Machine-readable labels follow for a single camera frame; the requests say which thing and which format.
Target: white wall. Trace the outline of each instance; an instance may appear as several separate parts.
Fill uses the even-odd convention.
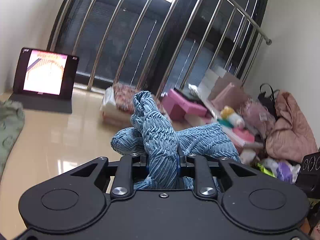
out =
[[[63,0],[0,0],[0,94],[11,88],[22,47],[46,49]]]
[[[291,92],[320,146],[320,0],[268,0],[263,42],[245,84],[255,98],[264,82]]]

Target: blue textured fabric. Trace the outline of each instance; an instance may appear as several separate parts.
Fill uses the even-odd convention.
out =
[[[193,188],[192,178],[178,177],[176,157],[179,144],[184,155],[207,154],[240,161],[236,148],[219,123],[175,132],[158,111],[150,92],[134,95],[133,104],[135,111],[131,123],[134,127],[119,131],[111,140],[111,146],[122,155],[133,152],[149,155],[149,175],[144,181],[135,183],[135,189]]]

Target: curved handrail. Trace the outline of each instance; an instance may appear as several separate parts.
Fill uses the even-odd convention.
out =
[[[248,21],[256,28],[256,30],[262,35],[265,39],[267,45],[271,45],[272,40],[268,38],[268,36],[263,32],[260,26],[250,17],[250,15],[235,1],[235,0],[227,0],[231,5],[236,7],[238,11],[248,19]]]

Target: black speaker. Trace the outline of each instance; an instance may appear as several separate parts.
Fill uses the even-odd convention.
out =
[[[309,198],[320,199],[320,152],[306,155],[295,185]]]

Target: pink puffer coat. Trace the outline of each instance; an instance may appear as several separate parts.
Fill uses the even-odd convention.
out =
[[[289,92],[279,92],[276,113],[280,118],[266,141],[270,157],[301,163],[305,155],[318,151],[307,119]]]

